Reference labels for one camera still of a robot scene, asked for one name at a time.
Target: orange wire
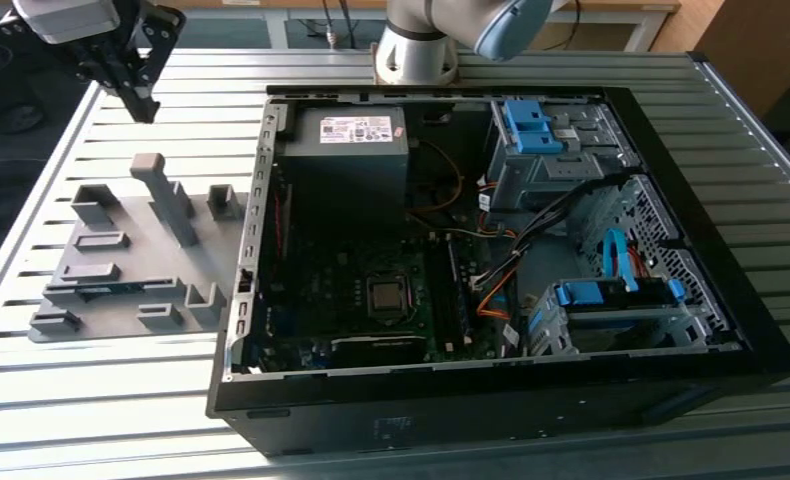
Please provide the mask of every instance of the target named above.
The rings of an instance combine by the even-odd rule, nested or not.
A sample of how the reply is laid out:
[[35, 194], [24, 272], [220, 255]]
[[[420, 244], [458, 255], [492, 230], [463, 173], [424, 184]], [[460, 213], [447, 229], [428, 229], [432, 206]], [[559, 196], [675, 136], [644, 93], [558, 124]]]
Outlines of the orange wire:
[[[488, 235], [495, 235], [496, 233], [499, 233], [499, 230], [487, 230], [487, 228], [484, 227], [486, 219], [487, 212], [480, 212], [480, 215], [478, 216], [478, 231]], [[508, 238], [516, 238], [516, 232], [508, 228], [507, 230], [504, 230], [504, 236]]]
[[448, 162], [448, 165], [451, 165], [451, 169], [454, 170], [455, 175], [458, 176], [458, 188], [454, 191], [454, 195], [451, 196], [451, 198], [446, 202], [440, 203], [439, 205], [428, 205], [425, 207], [416, 207], [409, 210], [409, 212], [412, 212], [412, 213], [428, 213], [428, 212], [436, 212], [436, 211], [444, 209], [454, 202], [458, 201], [458, 198], [460, 198], [460, 193], [463, 193], [463, 175], [460, 174], [460, 169], [458, 168], [458, 164], [454, 163], [454, 160], [451, 159], [451, 157], [443, 151], [442, 148], [439, 148], [434, 143], [428, 142], [427, 140], [419, 140], [419, 143], [423, 143], [424, 145], [431, 147], [434, 150], [436, 150], [436, 153], [439, 154], [440, 157], [443, 157], [446, 159], [446, 161]]
[[502, 280], [499, 280], [499, 283], [496, 283], [496, 286], [492, 287], [492, 290], [490, 290], [490, 293], [487, 294], [487, 296], [482, 300], [480, 304], [478, 305], [478, 314], [479, 315], [480, 315], [480, 312], [484, 310], [484, 307], [490, 303], [490, 299], [496, 294], [496, 292], [499, 291], [499, 289], [502, 288], [502, 286], [504, 285], [504, 283], [507, 282], [507, 280], [511, 278], [511, 275], [514, 275], [514, 272], [516, 271], [516, 266], [518, 266], [518, 264], [515, 264], [511, 267], [511, 269], [508, 270], [508, 272], [502, 277]]

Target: aluminum slotted table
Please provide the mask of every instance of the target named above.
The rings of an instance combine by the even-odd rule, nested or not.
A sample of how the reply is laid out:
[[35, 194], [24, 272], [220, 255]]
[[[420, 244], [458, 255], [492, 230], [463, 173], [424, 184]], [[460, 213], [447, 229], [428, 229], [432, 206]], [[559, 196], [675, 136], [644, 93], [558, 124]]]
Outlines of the aluminum slotted table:
[[[502, 65], [463, 55], [462, 64], [468, 84], [632, 89], [790, 339], [790, 159], [708, 64], [571, 52]], [[145, 193], [128, 166], [135, 153], [157, 151], [188, 194], [217, 183], [245, 191], [265, 85], [371, 78], [365, 53], [181, 50], [148, 126], [91, 87], [0, 252], [0, 478], [790, 479], [790, 379], [652, 429], [272, 463], [204, 416], [213, 334], [31, 343], [77, 185]]]

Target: blue plastic clip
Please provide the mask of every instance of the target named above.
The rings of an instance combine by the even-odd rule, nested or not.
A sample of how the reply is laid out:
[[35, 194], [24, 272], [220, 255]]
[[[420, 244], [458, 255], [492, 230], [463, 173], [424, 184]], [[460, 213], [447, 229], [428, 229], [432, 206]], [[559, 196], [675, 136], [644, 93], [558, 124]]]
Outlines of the blue plastic clip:
[[507, 100], [504, 112], [519, 153], [563, 152], [564, 144], [555, 140], [550, 129], [551, 118], [543, 114], [539, 102]]
[[667, 281], [667, 288], [671, 289], [671, 293], [674, 294], [674, 298], [678, 302], [686, 300], [686, 288], [683, 287], [683, 283], [679, 280], [671, 278]]
[[560, 306], [570, 305], [570, 294], [567, 293], [567, 289], [563, 285], [560, 287], [555, 287], [555, 296], [558, 296], [558, 304]]
[[626, 282], [627, 290], [630, 292], [638, 291], [638, 282], [635, 281], [635, 271], [632, 270], [632, 261], [626, 247], [626, 236], [616, 228], [606, 230], [606, 237], [603, 238], [603, 272], [607, 277], [615, 276], [614, 266], [611, 264], [611, 248], [614, 247], [618, 253], [618, 273], [616, 275]]
[[535, 313], [534, 317], [531, 318], [531, 321], [528, 322], [528, 333], [531, 334], [531, 332], [534, 332], [534, 329], [538, 328], [538, 324], [540, 323], [540, 320], [543, 320], [543, 312], [538, 311], [538, 313]]

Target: cable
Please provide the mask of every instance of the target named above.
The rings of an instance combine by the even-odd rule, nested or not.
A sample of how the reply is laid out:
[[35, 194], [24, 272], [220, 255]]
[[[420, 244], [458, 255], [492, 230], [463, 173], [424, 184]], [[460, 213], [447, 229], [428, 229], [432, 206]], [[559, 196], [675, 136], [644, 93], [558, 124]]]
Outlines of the cable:
[[[486, 225], [484, 225], [486, 219], [487, 219], [487, 212], [480, 212], [480, 215], [478, 216], [478, 232], [498, 235], [499, 234], [498, 228], [495, 230], [487, 230]], [[507, 230], [504, 230], [504, 236], [508, 238], [516, 238], [516, 232], [508, 228]]]
[[514, 268], [511, 268], [507, 271], [507, 273], [502, 277], [502, 280], [499, 280], [499, 283], [496, 283], [495, 287], [492, 287], [492, 289], [490, 290], [490, 293], [487, 294], [487, 296], [482, 300], [480, 304], [478, 304], [478, 314], [479, 315], [482, 315], [482, 312], [484, 311], [484, 307], [490, 303], [490, 299], [496, 294], [499, 289], [504, 286], [504, 282], [507, 282], [508, 279], [511, 278], [511, 275], [514, 275], [514, 272], [516, 271], [516, 266], [519, 266], [519, 263], [514, 266]]
[[446, 160], [446, 162], [448, 162], [448, 165], [451, 165], [451, 170], [454, 170], [454, 173], [458, 177], [458, 188], [455, 189], [454, 195], [451, 196], [451, 198], [444, 201], [443, 203], [440, 203], [439, 205], [430, 205], [430, 206], [424, 206], [424, 207], [416, 207], [413, 209], [409, 210], [409, 213], [427, 213], [427, 212], [436, 212], [439, 210], [443, 210], [446, 207], [448, 207], [454, 202], [458, 201], [458, 198], [460, 198], [460, 194], [463, 193], [463, 175], [460, 174], [460, 169], [458, 168], [458, 164], [454, 163], [454, 160], [451, 159], [451, 157], [448, 156], [448, 154], [443, 151], [442, 148], [439, 148], [436, 146], [436, 144], [428, 142], [427, 140], [419, 140], [419, 144], [421, 145], [427, 145], [428, 147], [431, 147], [436, 153], [439, 154], [440, 157], [443, 157], [443, 159]]
[[329, 7], [327, 6], [327, 0], [320, 0], [320, 3], [324, 6], [324, 16], [327, 17], [327, 44], [329, 45], [329, 50], [335, 50], [336, 43], [339, 42], [339, 37], [336, 36], [335, 31], [332, 30], [332, 17], [329, 16]]
[[309, 33], [307, 33], [307, 36], [309, 37], [323, 37], [321, 33], [315, 30], [312, 27], [309, 27], [309, 23], [312, 25], [315, 25], [316, 27], [323, 27], [324, 25], [319, 25], [313, 20], [297, 20], [297, 22], [300, 22], [300, 25], [303, 25], [305, 27], [305, 29], [308, 30]]
[[564, 47], [564, 50], [567, 50], [567, 47], [570, 47], [570, 43], [572, 42], [572, 39], [576, 36], [576, 33], [579, 31], [579, 25], [582, 24], [582, 1], [576, 0], [576, 19], [572, 22], [572, 29], [570, 30], [570, 36], [567, 37], [567, 39], [562, 42], [558, 42], [555, 45], [552, 45], [551, 47], [546, 47], [543, 50], [555, 50], [558, 47]]
[[329, 17], [329, 7], [327, 6], [327, 0], [320, 0], [320, 4], [324, 7], [324, 17], [327, 18], [327, 27], [332, 29], [332, 17]]
[[339, 0], [341, 5], [341, 15], [344, 15], [344, 22], [347, 23], [347, 36], [351, 42], [351, 49], [356, 50], [356, 38], [353, 37], [353, 26], [351, 25], [351, 8], [347, 6], [347, 0]]
[[419, 224], [427, 228], [428, 230], [434, 231], [434, 230], [439, 230], [440, 232], [452, 232], [452, 233], [463, 233], [464, 235], [471, 235], [472, 237], [478, 237], [478, 238], [496, 238], [495, 235], [490, 235], [486, 233], [479, 233], [479, 232], [472, 232], [470, 230], [464, 230], [462, 228], [443, 228], [443, 227], [435, 227], [434, 225], [431, 225], [427, 220], [424, 220], [419, 215], [415, 214], [415, 212], [407, 212], [407, 215], [409, 215], [413, 220], [416, 222], [419, 222]]
[[574, 203], [580, 197], [590, 194], [595, 189], [608, 187], [611, 185], [622, 185], [628, 178], [640, 173], [640, 168], [624, 168], [620, 172], [606, 175], [603, 178], [588, 180], [576, 185], [560, 197], [558, 197], [543, 209], [535, 214], [534, 218], [526, 225], [514, 242], [511, 242], [510, 252], [500, 264], [491, 268], [486, 273], [476, 277], [472, 286], [480, 288], [486, 285], [496, 275], [499, 275], [511, 262], [519, 259], [531, 248], [528, 239], [539, 235], [556, 225], [567, 216]]

